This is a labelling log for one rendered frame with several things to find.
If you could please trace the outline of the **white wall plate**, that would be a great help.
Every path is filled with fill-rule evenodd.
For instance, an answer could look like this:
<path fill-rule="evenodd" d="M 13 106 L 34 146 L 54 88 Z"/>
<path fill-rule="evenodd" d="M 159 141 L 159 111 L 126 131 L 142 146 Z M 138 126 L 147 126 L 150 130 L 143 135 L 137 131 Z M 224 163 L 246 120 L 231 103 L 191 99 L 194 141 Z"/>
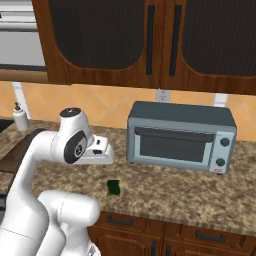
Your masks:
<path fill-rule="evenodd" d="M 228 95 L 223 93 L 215 93 L 213 99 L 214 107 L 225 107 L 228 101 Z"/>

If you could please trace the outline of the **wooden drawer front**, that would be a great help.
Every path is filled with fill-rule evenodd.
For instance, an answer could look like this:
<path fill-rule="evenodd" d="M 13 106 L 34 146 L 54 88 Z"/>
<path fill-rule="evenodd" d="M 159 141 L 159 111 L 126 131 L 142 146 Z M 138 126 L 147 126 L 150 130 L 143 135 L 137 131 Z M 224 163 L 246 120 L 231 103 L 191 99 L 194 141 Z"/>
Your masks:
<path fill-rule="evenodd" d="M 196 230 L 200 230 L 202 234 L 209 235 L 209 236 L 219 237 L 220 235 L 225 235 L 226 243 L 219 243 L 219 242 L 198 239 L 196 238 Z M 217 245 L 227 246 L 232 248 L 250 248 L 251 246 L 256 246 L 255 237 L 229 233 L 224 231 L 217 231 L 212 229 L 206 229 L 202 227 L 188 226 L 188 225 L 181 225 L 178 229 L 178 235 L 187 240 L 217 244 Z"/>
<path fill-rule="evenodd" d="M 106 218 L 108 215 L 111 215 L 113 219 L 120 219 L 124 221 L 129 221 L 133 219 L 132 226 L 123 226 L 119 224 L 109 223 Z M 104 226 L 109 228 L 116 228 L 121 230 L 129 230 L 131 232 L 137 233 L 146 233 L 150 235 L 161 235 L 163 232 L 164 224 L 161 221 L 151 220 L 142 217 L 129 216 L 119 213 L 111 213 L 102 211 L 99 217 L 99 220 L 96 223 L 97 226 Z"/>

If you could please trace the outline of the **wooden dark-panel cupboard door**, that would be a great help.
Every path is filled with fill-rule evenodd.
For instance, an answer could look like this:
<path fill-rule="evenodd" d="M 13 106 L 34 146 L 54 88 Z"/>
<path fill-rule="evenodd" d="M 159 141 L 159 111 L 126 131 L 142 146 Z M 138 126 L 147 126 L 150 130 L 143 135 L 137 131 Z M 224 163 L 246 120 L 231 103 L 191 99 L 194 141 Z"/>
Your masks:
<path fill-rule="evenodd" d="M 160 86 L 164 0 L 32 0 L 48 80 Z M 146 75 L 148 5 L 155 5 L 152 74 Z"/>
<path fill-rule="evenodd" d="M 175 5 L 182 5 L 175 76 Z M 164 0 L 161 87 L 256 95 L 256 0 Z"/>

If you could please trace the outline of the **green sponge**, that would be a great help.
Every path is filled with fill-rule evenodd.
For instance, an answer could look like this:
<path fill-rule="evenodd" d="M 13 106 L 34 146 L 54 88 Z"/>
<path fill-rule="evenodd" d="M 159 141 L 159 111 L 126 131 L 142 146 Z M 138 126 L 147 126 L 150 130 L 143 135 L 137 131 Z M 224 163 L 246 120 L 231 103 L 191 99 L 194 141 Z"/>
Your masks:
<path fill-rule="evenodd" d="M 108 188 L 108 192 L 107 192 L 108 197 L 119 197 L 120 196 L 119 180 L 108 180 L 107 188 Z"/>

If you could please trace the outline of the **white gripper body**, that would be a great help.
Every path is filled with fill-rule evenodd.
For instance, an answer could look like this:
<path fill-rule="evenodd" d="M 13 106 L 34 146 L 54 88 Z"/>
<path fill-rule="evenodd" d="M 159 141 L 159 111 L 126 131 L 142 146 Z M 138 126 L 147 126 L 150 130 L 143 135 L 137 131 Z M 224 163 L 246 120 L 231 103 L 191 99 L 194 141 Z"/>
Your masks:
<path fill-rule="evenodd" d="M 107 139 L 96 139 L 79 159 L 80 164 L 108 165 L 114 162 L 115 154 Z"/>

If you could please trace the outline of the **wooden base cupboard door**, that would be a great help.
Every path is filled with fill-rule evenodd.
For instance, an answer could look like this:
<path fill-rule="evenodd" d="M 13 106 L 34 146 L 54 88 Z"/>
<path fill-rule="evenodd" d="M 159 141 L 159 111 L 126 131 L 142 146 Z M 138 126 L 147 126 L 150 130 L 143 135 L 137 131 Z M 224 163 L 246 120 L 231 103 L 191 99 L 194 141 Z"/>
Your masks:
<path fill-rule="evenodd" d="M 166 255 L 166 245 L 172 245 L 171 256 L 256 256 L 256 246 L 250 248 L 230 248 L 195 241 L 165 239 L 161 256 Z"/>
<path fill-rule="evenodd" d="M 151 256 L 152 241 L 156 256 L 161 252 L 160 237 L 100 228 L 90 228 L 89 235 L 102 256 Z"/>

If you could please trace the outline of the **white wall outlet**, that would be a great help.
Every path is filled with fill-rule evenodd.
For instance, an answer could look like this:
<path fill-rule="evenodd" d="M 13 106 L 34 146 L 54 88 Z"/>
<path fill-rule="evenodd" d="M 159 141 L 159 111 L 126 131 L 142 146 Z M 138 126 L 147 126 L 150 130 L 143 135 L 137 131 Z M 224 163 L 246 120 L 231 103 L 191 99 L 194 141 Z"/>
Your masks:
<path fill-rule="evenodd" d="M 156 90 L 156 101 L 162 103 L 169 103 L 170 102 L 170 91 L 157 89 Z"/>

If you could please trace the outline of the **grey toaster oven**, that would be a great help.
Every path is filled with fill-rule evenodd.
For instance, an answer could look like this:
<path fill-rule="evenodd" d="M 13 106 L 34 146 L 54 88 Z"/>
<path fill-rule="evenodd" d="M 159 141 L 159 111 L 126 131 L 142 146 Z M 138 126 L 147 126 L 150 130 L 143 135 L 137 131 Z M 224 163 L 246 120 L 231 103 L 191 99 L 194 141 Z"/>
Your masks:
<path fill-rule="evenodd" d="M 141 159 L 137 155 L 138 147 L 135 141 L 136 127 L 213 133 L 214 141 L 208 165 L 162 163 Z M 133 104 L 127 119 L 126 157 L 131 163 L 200 170 L 222 175 L 228 172 L 236 141 L 236 134 L 237 127 L 232 113 L 228 108 L 137 101 Z M 222 138 L 228 138 L 230 145 L 223 147 L 220 144 Z M 225 160 L 225 165 L 222 167 L 216 164 L 216 160 L 219 158 Z"/>

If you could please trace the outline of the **toaster oven glass door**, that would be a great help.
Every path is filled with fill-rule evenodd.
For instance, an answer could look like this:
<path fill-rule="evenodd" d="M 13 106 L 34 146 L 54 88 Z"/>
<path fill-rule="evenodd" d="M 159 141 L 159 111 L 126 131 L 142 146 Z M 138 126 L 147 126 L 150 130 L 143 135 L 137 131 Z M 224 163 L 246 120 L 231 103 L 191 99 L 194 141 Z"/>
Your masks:
<path fill-rule="evenodd" d="M 137 155 L 154 162 L 208 165 L 212 142 L 148 137 L 135 134 Z"/>

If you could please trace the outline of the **white soap dispenser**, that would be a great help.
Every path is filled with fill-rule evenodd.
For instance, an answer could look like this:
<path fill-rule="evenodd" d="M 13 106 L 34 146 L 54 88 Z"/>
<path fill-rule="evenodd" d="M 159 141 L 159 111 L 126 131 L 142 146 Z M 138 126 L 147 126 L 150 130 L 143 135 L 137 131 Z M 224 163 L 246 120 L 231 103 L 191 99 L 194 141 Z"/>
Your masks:
<path fill-rule="evenodd" d="M 25 131 L 29 128 L 29 121 L 26 112 L 21 108 L 18 102 L 15 103 L 13 118 L 19 131 Z"/>

